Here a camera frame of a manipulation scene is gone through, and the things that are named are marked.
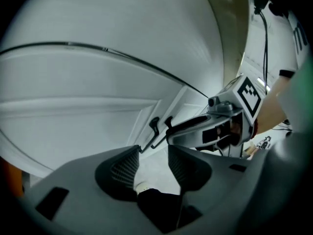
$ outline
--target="red bracelet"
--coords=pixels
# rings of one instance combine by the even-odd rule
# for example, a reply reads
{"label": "red bracelet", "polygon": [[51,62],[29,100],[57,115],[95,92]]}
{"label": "red bracelet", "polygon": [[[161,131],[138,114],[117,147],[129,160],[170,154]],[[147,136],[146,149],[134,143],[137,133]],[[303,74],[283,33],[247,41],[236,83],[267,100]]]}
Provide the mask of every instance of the red bracelet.
{"label": "red bracelet", "polygon": [[254,122],[254,129],[253,129],[253,134],[252,134],[251,139],[253,139],[255,137],[256,133],[258,132],[258,127],[259,127],[258,119],[256,119]]}

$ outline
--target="person's arm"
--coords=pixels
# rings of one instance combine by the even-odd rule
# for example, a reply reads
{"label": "person's arm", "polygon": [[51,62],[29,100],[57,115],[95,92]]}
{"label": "person's arm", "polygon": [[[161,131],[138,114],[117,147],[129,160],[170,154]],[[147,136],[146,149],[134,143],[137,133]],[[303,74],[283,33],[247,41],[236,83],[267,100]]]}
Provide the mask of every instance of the person's arm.
{"label": "person's arm", "polygon": [[290,78],[279,76],[270,92],[264,98],[257,117],[258,130],[256,134],[266,132],[287,119],[278,103],[277,94],[287,87],[289,81]]}

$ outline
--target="black pants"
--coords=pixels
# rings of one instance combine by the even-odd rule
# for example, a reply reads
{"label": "black pants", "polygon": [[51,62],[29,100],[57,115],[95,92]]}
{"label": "black pants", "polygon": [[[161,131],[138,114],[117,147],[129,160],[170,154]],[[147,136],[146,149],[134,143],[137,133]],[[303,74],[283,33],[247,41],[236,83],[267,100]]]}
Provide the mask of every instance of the black pants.
{"label": "black pants", "polygon": [[161,193],[156,189],[141,192],[137,203],[142,212],[163,233],[171,232],[201,216],[193,207],[182,206],[180,196]]}

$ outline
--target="black sleeve trim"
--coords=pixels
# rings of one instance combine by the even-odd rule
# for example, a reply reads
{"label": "black sleeve trim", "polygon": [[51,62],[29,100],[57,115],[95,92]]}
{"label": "black sleeve trim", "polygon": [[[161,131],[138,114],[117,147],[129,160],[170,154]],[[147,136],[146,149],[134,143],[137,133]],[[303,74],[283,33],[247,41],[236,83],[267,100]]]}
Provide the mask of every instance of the black sleeve trim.
{"label": "black sleeve trim", "polygon": [[294,71],[290,71],[290,70],[280,70],[279,71],[279,75],[280,76],[285,76],[288,78],[292,78],[292,76],[294,75]]}

